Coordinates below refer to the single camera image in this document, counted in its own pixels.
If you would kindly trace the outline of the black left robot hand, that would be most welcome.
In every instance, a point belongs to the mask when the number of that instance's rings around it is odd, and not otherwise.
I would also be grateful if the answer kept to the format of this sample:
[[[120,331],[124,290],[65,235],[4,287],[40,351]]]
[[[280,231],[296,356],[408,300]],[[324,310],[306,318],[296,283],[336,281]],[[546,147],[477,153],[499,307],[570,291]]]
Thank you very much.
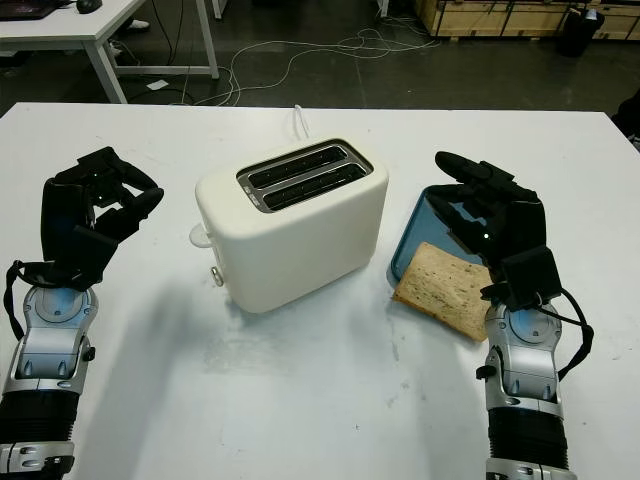
[[[163,199],[146,173],[104,147],[46,180],[41,208],[43,260],[24,279],[43,288],[84,291],[103,280],[120,243]]]

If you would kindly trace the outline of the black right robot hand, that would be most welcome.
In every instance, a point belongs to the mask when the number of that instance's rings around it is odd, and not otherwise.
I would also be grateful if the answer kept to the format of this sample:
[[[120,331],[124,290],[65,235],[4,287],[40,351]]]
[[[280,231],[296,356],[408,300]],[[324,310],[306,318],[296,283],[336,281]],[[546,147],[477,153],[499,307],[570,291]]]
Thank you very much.
[[[504,282],[503,260],[546,243],[541,200],[488,162],[439,151],[435,163],[456,180],[427,189],[436,216],[468,252],[483,260],[494,283]]]

